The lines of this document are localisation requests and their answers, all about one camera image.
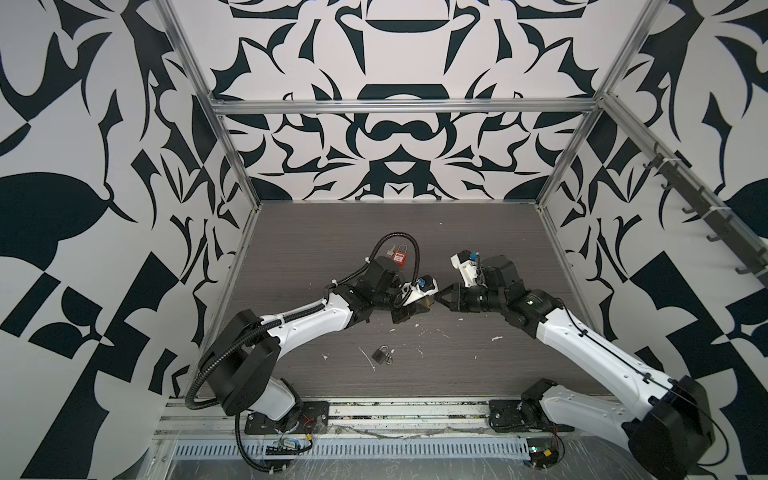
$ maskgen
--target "mounting plate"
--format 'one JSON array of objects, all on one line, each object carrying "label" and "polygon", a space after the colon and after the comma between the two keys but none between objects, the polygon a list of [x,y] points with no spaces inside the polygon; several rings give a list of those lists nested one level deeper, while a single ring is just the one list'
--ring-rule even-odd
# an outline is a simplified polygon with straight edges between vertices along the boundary
[{"label": "mounting plate", "polygon": [[[307,426],[310,431],[316,429],[318,425],[327,425],[329,410],[330,404],[328,402],[304,402],[301,406],[301,412],[299,413],[299,422],[291,433],[297,435],[305,434],[306,430],[304,429],[304,425],[308,422],[307,419],[314,420],[314,422]],[[245,422],[246,435],[272,435],[275,433],[282,433],[272,427],[274,422],[268,419],[263,413],[254,412],[249,414],[247,418],[248,420]]]},{"label": "mounting plate", "polygon": [[488,402],[491,416],[488,424],[499,433],[520,432],[573,432],[569,425],[552,423],[528,400],[491,400]]}]

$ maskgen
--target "white debris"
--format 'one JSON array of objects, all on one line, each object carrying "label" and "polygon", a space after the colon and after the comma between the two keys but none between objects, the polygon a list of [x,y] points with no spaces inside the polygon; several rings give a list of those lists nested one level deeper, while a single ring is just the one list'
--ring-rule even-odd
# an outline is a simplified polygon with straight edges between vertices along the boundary
[{"label": "white debris", "polygon": [[363,350],[362,350],[360,347],[357,347],[357,349],[360,351],[360,353],[362,353],[362,354],[365,356],[366,360],[368,360],[368,363],[370,363],[370,364],[371,364],[371,368],[372,368],[372,369],[373,369],[373,371],[375,372],[375,371],[376,371],[376,367],[375,367],[375,366],[373,366],[373,362],[371,362],[371,359],[370,359],[370,358],[368,358],[368,356],[366,355],[366,353],[365,353],[365,352],[363,352]]}]

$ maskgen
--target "enclosure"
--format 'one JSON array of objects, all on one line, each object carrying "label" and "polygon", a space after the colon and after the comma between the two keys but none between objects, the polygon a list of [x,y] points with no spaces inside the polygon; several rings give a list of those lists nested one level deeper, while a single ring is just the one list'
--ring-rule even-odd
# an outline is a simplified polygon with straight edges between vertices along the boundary
[{"label": "enclosure", "polygon": [[[441,288],[505,255],[697,380],[690,478],[768,475],[766,40],[763,0],[4,2],[2,477],[262,478],[184,408],[202,353],[392,231]],[[617,400],[497,313],[377,311],[273,375],[330,404],[286,478],[651,478],[588,432],[489,428],[542,378]]]}]

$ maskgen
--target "red padlock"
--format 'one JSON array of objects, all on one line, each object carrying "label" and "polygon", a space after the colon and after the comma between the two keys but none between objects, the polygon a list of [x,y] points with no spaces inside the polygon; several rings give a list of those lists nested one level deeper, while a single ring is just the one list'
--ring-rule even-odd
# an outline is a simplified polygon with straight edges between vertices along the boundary
[{"label": "red padlock", "polygon": [[392,255],[392,260],[397,263],[400,266],[403,266],[406,263],[406,252],[408,251],[408,246],[405,244],[401,244],[399,247],[397,247],[397,251]]}]

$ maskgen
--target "black cable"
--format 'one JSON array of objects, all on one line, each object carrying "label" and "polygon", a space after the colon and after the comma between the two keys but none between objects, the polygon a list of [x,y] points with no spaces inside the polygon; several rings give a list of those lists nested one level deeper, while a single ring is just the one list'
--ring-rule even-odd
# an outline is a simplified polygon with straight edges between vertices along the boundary
[{"label": "black cable", "polygon": [[202,370],[200,373],[197,374],[197,377],[195,377],[194,382],[192,382],[192,386],[190,387],[189,390],[187,390],[187,394],[184,396],[184,405],[186,405],[187,408],[190,410],[206,409],[208,407],[218,405],[219,402],[216,399],[205,400],[203,402],[196,402],[195,396],[197,395],[197,392],[200,391],[200,387],[203,386],[203,384],[208,379],[210,374],[213,373],[213,371],[219,366],[219,364],[224,359],[226,359],[228,356],[235,353],[242,346],[252,343],[259,335],[266,332],[267,330],[272,329],[276,326],[283,325],[284,323],[292,322],[296,319],[303,318],[304,316],[317,313],[323,308],[325,308],[325,306],[322,303],[318,303],[317,305],[311,306],[306,310],[285,315],[282,320],[275,319],[275,320],[272,320],[271,322],[263,323],[262,325],[259,325],[255,329],[247,333],[244,333],[242,336],[240,336],[240,338],[232,342],[232,345],[228,346],[226,350],[224,350],[215,359],[209,362],[208,366],[205,367],[204,370]]},{"label": "black cable", "polygon": [[558,463],[560,463],[563,461],[563,458],[565,458],[565,442],[563,442],[563,439],[561,439],[560,436],[558,435],[557,427],[555,427],[555,429],[552,431],[552,435],[554,435],[554,437],[557,439],[555,441],[555,444],[557,445],[557,442],[560,442],[560,445],[563,446],[562,452],[559,452],[559,455],[558,455]]},{"label": "black cable", "polygon": [[586,330],[586,329],[584,329],[584,330],[582,330],[582,329],[579,329],[579,328],[576,326],[576,323],[574,322],[574,319],[573,319],[573,317],[571,316],[571,312],[570,312],[570,310],[568,310],[568,308],[565,306],[565,302],[564,302],[562,299],[559,299],[559,298],[556,298],[555,300],[557,300],[558,302],[560,302],[560,304],[562,305],[563,309],[565,309],[565,312],[568,314],[568,319],[571,321],[571,325],[573,325],[573,326],[574,326],[574,328],[575,328],[575,329],[576,329],[576,330],[579,332],[579,336],[585,336],[585,337],[587,337],[589,340],[592,340],[592,342],[594,342],[594,343],[596,343],[597,345],[599,345],[599,346],[600,346],[602,349],[604,349],[606,352],[608,352],[608,353],[610,353],[611,355],[615,356],[615,357],[616,357],[617,359],[619,359],[619,360],[620,360],[620,361],[621,361],[621,362],[622,362],[624,365],[626,365],[626,366],[628,366],[629,368],[631,368],[632,370],[634,370],[634,372],[635,372],[635,373],[637,373],[639,376],[641,376],[641,377],[643,377],[644,379],[646,379],[648,382],[651,382],[651,383],[653,383],[654,385],[656,385],[656,386],[659,386],[659,387],[661,387],[661,388],[662,388],[662,389],[664,389],[664,390],[667,390],[669,393],[673,393],[673,394],[674,394],[674,395],[676,395],[678,398],[680,398],[680,399],[682,399],[682,400],[685,400],[686,402],[690,403],[692,406],[696,407],[696,409],[698,409],[698,410],[699,410],[699,412],[701,412],[701,413],[702,413],[702,414],[703,414],[705,417],[707,417],[707,419],[708,419],[710,422],[712,422],[712,425],[715,425],[715,427],[717,427],[717,430],[718,430],[718,431],[720,432],[720,434],[723,436],[723,440],[725,441],[725,455],[723,455],[723,458],[721,458],[721,459],[720,459],[720,460],[718,460],[717,462],[714,462],[714,463],[697,463],[697,465],[699,465],[700,467],[714,467],[714,466],[720,465],[721,463],[725,462],[725,461],[728,459],[728,455],[730,455],[730,442],[728,442],[728,437],[726,437],[726,436],[725,436],[725,432],[723,431],[723,429],[722,429],[722,428],[721,428],[721,427],[720,427],[720,426],[717,424],[717,422],[715,422],[715,421],[712,419],[712,417],[710,417],[710,415],[709,415],[708,413],[706,413],[706,412],[705,412],[705,411],[704,411],[704,410],[703,410],[701,407],[699,407],[697,404],[695,404],[695,403],[691,402],[689,399],[685,398],[685,397],[684,397],[684,396],[682,396],[681,394],[679,394],[679,393],[677,393],[677,392],[673,391],[672,389],[669,389],[669,388],[667,388],[665,385],[662,385],[662,384],[660,384],[659,382],[657,382],[656,380],[654,380],[654,379],[653,379],[653,378],[650,376],[650,374],[645,374],[645,373],[642,373],[640,370],[638,370],[638,369],[634,368],[634,365],[632,365],[631,363],[629,363],[627,360],[625,360],[625,359],[622,359],[622,358],[621,358],[619,355],[616,355],[616,353],[615,353],[615,352],[611,351],[611,350],[610,350],[609,348],[607,348],[605,345],[603,345],[602,343],[598,342],[597,340],[595,340],[595,339],[593,339],[591,336],[589,336],[589,335],[588,335],[588,333],[587,333],[587,330]]},{"label": "black cable", "polygon": [[[344,283],[349,282],[351,279],[355,278],[358,275],[362,275],[365,273],[366,270],[368,270],[368,266],[370,265],[370,262],[373,261],[373,259],[376,258],[376,254],[379,252],[379,249],[382,247],[384,242],[389,240],[393,237],[402,237],[407,239],[411,244],[413,245],[413,252],[414,252],[414,260],[413,260],[413,278],[411,279],[411,289],[416,286],[416,282],[419,280],[419,263],[421,262],[421,252],[419,250],[419,243],[416,242],[416,239],[413,238],[412,235],[406,232],[391,232],[386,234],[384,237],[381,237],[381,239],[376,242],[376,245],[373,247],[373,250],[371,251],[371,254],[368,256],[368,261],[363,264],[359,269],[357,269],[354,273],[346,276],[343,280],[336,283],[329,283],[325,286],[323,289],[324,296],[326,301],[328,300],[328,295],[330,294],[330,289],[338,286],[343,285]],[[411,290],[409,289],[405,295],[402,297],[400,301],[398,301],[398,298],[400,297],[400,294],[397,295],[395,298],[395,307],[401,307],[405,305],[406,301],[408,301],[408,297],[411,296]]]},{"label": "black cable", "polygon": [[235,443],[237,443],[237,451],[240,453],[240,456],[243,457],[243,460],[248,464],[249,467],[264,473],[273,471],[272,468],[257,463],[248,455],[248,452],[245,451],[245,447],[243,446],[243,439],[240,436],[240,414],[235,415]]}]

